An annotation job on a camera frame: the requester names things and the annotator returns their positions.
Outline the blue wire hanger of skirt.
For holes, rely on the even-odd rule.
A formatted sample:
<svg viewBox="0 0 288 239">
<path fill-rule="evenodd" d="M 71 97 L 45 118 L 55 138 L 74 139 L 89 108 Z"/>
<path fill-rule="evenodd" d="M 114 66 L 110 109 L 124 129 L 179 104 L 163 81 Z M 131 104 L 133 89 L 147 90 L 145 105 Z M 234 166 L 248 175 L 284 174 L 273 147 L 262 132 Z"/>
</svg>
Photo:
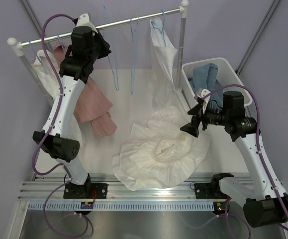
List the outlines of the blue wire hanger of skirt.
<svg viewBox="0 0 288 239">
<path fill-rule="evenodd" d="M 130 21 L 131 39 L 132 39 L 132 50 L 131 50 L 131 81 L 130 81 L 130 93 L 133 95 L 135 74 L 137 66 L 137 45 L 138 45 L 138 28 L 139 24 L 135 21 Z"/>
</svg>

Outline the blue denim skirt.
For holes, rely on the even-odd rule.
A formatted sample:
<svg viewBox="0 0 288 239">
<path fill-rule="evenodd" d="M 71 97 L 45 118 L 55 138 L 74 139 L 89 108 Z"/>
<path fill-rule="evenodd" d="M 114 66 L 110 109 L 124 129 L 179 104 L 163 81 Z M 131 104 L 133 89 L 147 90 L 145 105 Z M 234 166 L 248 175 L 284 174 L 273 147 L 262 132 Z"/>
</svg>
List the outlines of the blue denim skirt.
<svg viewBox="0 0 288 239">
<path fill-rule="evenodd" d="M 197 93 L 199 89 L 208 89 L 212 92 L 221 88 L 222 85 L 216 78 L 217 73 L 218 66 L 213 63 L 194 68 L 193 77 L 189 78 L 189 83 L 193 92 Z M 223 108 L 223 90 L 211 95 L 207 107 L 212 110 Z"/>
</svg>

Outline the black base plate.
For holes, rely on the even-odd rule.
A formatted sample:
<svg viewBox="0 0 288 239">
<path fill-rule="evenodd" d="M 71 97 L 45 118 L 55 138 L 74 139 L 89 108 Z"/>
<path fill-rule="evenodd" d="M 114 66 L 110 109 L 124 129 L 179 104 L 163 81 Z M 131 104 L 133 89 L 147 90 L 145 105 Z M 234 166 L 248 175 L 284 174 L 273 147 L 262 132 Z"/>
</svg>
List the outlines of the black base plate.
<svg viewBox="0 0 288 239">
<path fill-rule="evenodd" d="M 90 185 L 76 185 L 69 183 L 64 189 L 64 199 L 106 199 L 107 187 L 105 183 L 91 183 Z"/>
<path fill-rule="evenodd" d="M 196 199 L 216 199 L 226 200 L 227 195 L 214 190 L 210 183 L 193 183 L 193 189 Z"/>
</svg>

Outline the pink dress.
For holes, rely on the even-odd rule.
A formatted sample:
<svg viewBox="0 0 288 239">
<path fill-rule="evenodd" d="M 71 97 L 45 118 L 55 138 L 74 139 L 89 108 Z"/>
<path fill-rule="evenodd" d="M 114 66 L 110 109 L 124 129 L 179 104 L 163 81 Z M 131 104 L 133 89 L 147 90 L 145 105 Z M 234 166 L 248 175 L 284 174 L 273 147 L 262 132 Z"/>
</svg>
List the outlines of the pink dress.
<svg viewBox="0 0 288 239">
<path fill-rule="evenodd" d="M 112 103 L 104 95 L 96 82 L 88 77 L 75 108 L 75 117 L 79 123 L 89 123 L 97 137 L 113 135 L 117 129 L 109 110 Z"/>
</svg>

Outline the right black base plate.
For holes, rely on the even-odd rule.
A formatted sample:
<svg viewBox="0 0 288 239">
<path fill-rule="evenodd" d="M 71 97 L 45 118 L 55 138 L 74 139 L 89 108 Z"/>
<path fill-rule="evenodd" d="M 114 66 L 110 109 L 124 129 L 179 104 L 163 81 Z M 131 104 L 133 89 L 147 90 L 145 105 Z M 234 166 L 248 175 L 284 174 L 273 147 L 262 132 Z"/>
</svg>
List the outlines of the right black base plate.
<svg viewBox="0 0 288 239">
<path fill-rule="evenodd" d="M 227 195 L 214 190 L 210 183 L 193 183 L 193 189 L 196 199 L 216 199 L 226 200 Z"/>
</svg>

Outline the white plastic basket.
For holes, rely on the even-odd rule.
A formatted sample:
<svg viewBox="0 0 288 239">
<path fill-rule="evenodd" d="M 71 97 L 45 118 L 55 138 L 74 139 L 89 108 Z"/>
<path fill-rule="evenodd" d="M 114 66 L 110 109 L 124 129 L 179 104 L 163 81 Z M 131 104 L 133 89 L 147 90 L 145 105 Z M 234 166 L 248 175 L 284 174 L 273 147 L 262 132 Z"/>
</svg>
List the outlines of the white plastic basket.
<svg viewBox="0 0 288 239">
<path fill-rule="evenodd" d="M 218 66 L 216 78 L 222 86 L 231 84 L 243 85 L 230 63 L 225 58 L 217 57 L 183 64 L 181 87 L 190 109 L 196 105 L 196 101 L 194 99 L 195 93 L 193 92 L 193 89 L 189 83 L 189 79 L 193 77 L 194 68 L 206 65 L 208 63 L 213 63 Z"/>
</svg>

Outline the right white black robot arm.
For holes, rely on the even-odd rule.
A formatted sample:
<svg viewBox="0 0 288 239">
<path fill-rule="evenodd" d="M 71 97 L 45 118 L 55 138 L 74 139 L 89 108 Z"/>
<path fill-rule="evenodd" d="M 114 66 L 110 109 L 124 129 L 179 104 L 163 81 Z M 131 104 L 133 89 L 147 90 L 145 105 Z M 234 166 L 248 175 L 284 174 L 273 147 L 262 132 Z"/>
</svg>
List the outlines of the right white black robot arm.
<svg viewBox="0 0 288 239">
<path fill-rule="evenodd" d="M 201 89 L 196 94 L 197 105 L 188 111 L 191 122 L 180 129 L 194 137 L 208 125 L 222 126 L 240 151 L 253 184 L 250 190 L 239 183 L 231 173 L 213 175 L 210 191 L 215 197 L 223 195 L 234 200 L 243 209 L 247 223 L 253 227 L 288 223 L 288 193 L 278 180 L 265 152 L 258 119 L 245 115 L 241 92 L 223 94 L 223 108 L 209 110 L 210 91 Z"/>
</svg>

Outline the white garment far left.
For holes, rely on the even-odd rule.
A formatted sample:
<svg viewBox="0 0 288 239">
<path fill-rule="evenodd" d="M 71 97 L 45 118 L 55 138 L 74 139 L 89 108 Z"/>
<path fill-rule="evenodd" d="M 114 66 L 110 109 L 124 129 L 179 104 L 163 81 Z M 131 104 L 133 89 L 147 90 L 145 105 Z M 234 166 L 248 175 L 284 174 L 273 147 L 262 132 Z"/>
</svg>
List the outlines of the white garment far left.
<svg viewBox="0 0 288 239">
<path fill-rule="evenodd" d="M 62 47 L 59 45 L 54 48 L 52 53 L 48 50 L 47 53 L 56 71 L 59 72 L 60 64 L 65 58 L 65 52 Z M 31 66 L 47 93 L 54 100 L 59 90 L 59 84 L 43 50 L 37 51 L 36 60 Z M 77 140 L 79 143 L 83 142 L 81 130 L 74 115 L 71 120 L 69 138 Z"/>
</svg>

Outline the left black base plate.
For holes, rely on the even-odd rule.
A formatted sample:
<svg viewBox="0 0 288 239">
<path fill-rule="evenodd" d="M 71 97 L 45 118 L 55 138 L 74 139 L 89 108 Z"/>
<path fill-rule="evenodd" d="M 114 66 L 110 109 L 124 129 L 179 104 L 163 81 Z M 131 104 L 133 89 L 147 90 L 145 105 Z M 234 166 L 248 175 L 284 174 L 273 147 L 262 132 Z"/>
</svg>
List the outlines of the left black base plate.
<svg viewBox="0 0 288 239">
<path fill-rule="evenodd" d="M 90 185 L 76 185 L 69 183 L 64 189 L 64 199 L 106 199 L 107 187 L 105 183 L 91 183 Z"/>
</svg>

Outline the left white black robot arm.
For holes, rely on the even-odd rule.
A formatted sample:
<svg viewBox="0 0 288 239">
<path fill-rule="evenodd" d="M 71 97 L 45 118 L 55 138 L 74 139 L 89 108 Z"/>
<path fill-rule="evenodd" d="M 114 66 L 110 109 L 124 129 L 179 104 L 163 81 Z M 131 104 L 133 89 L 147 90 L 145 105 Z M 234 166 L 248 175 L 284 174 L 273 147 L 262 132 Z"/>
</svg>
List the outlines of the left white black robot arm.
<svg viewBox="0 0 288 239">
<path fill-rule="evenodd" d="M 94 62 L 111 53 L 109 44 L 90 26 L 75 27 L 71 42 L 56 73 L 60 84 L 50 119 L 41 131 L 33 134 L 38 146 L 64 166 L 68 176 L 64 194 L 66 199 L 92 195 L 91 178 L 78 159 L 80 143 L 70 139 L 69 132 L 78 98 L 94 69 Z"/>
</svg>

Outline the white skirt on right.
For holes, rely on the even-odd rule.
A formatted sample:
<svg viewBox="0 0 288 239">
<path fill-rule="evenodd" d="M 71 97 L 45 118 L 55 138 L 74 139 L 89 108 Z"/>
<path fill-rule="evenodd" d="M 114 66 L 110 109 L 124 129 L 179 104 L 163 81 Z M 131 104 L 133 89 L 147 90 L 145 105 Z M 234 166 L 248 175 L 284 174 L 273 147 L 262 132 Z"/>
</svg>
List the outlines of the white skirt on right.
<svg viewBox="0 0 288 239">
<path fill-rule="evenodd" d="M 174 87 L 173 65 L 178 50 L 167 39 L 168 47 L 154 46 L 151 39 L 153 103 L 159 107 L 168 103 Z"/>
</svg>

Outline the white ruffled dress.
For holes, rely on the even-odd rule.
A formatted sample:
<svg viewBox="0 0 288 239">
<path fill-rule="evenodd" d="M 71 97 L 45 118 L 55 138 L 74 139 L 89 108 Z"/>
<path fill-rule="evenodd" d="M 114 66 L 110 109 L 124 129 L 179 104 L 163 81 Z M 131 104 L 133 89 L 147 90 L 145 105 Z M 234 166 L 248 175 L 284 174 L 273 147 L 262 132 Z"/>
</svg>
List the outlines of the white ruffled dress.
<svg viewBox="0 0 288 239">
<path fill-rule="evenodd" d="M 211 138 L 181 131 L 185 123 L 180 109 L 170 106 L 146 123 L 133 124 L 129 139 L 112 159 L 115 177 L 131 191 L 171 188 L 189 179 L 208 157 Z"/>
</svg>

